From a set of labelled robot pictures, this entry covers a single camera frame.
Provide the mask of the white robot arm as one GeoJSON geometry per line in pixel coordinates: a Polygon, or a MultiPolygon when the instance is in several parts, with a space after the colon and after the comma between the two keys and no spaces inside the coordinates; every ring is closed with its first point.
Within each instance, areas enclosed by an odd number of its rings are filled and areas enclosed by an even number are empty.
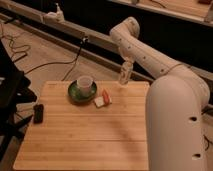
{"type": "Polygon", "coordinates": [[[207,171],[202,110],[207,83],[184,64],[138,40],[140,26],[128,17],[110,30],[120,55],[154,77],[145,104],[150,171],[207,171]]]}

